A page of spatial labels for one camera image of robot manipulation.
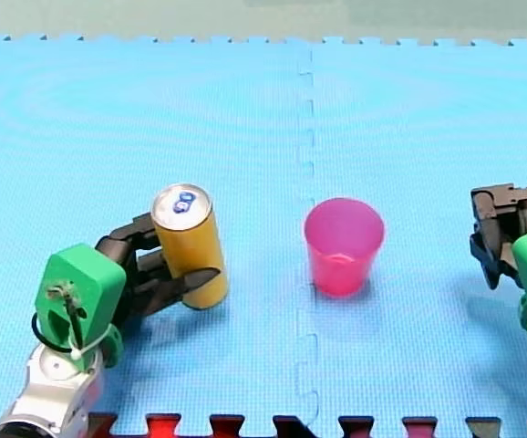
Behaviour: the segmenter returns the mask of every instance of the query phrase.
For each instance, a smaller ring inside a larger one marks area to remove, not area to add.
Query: blue pull tab
[[[177,214],[188,212],[191,209],[192,202],[196,198],[197,197],[193,193],[182,192],[179,195],[179,200],[176,203],[174,203],[174,206],[172,207],[172,211]]]

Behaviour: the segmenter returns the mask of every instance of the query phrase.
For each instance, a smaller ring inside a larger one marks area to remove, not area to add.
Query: aluminum can
[[[173,277],[193,269],[216,267],[221,273],[186,294],[190,308],[211,308],[227,296],[228,282],[212,200],[201,187],[178,183],[161,190],[150,210],[162,255]]]

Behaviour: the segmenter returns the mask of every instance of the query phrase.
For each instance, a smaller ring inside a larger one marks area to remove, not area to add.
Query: mat seam
[[[313,49],[309,44],[298,58],[298,196],[303,207],[303,217],[315,205],[315,100]],[[307,266],[299,277],[299,307],[296,310],[296,336],[298,344],[298,361],[296,364],[296,388],[302,406],[301,412],[306,418],[304,425],[312,424],[319,413],[319,397],[315,385],[318,339],[310,319],[311,306],[314,305],[314,291],[309,284]]]

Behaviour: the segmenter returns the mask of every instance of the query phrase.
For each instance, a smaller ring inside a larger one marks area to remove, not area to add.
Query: black cable
[[[66,349],[64,347],[59,347],[58,345],[55,345],[51,341],[49,341],[47,338],[45,338],[40,331],[38,331],[38,326],[36,325],[38,315],[35,313],[33,315],[33,320],[31,321],[31,327],[33,329],[33,333],[35,334],[36,338],[42,343],[45,344],[50,349],[53,349],[54,351],[57,351],[59,353],[70,353],[71,349]]]

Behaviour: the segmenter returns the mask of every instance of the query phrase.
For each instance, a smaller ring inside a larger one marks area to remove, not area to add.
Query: cup rim
[[[324,254],[324,252],[320,251],[316,247],[316,245],[314,245],[314,244],[312,244],[310,242],[309,233],[308,233],[308,225],[310,223],[310,217],[312,216],[313,212],[317,211],[318,208],[320,208],[322,205],[325,205],[325,204],[333,202],[333,201],[338,201],[338,200],[346,200],[346,201],[350,201],[350,202],[353,202],[353,203],[363,204],[369,210],[369,212],[372,213],[375,218],[377,218],[378,223],[379,223],[379,228],[381,230],[381,237],[376,241],[376,243],[373,246],[370,247],[370,251],[367,251],[367,254],[365,256],[360,257],[360,258],[355,257],[356,261],[357,260],[359,260],[359,261],[361,261],[361,260],[362,261],[371,260],[373,257],[375,257],[375,254],[378,252],[379,248],[383,245],[383,242],[385,241],[385,234],[386,234],[385,222],[383,221],[383,218],[381,217],[381,215],[379,214],[379,212],[375,208],[373,208],[368,203],[364,203],[363,201],[360,201],[360,200],[355,199],[355,198],[350,198],[350,197],[345,197],[345,196],[337,196],[337,197],[334,197],[334,198],[326,199],[323,202],[315,205],[308,212],[308,214],[306,215],[305,222],[304,222],[304,235],[305,235],[306,244],[308,245],[309,248],[313,249],[315,251],[315,253],[317,253],[318,255],[322,256]]]

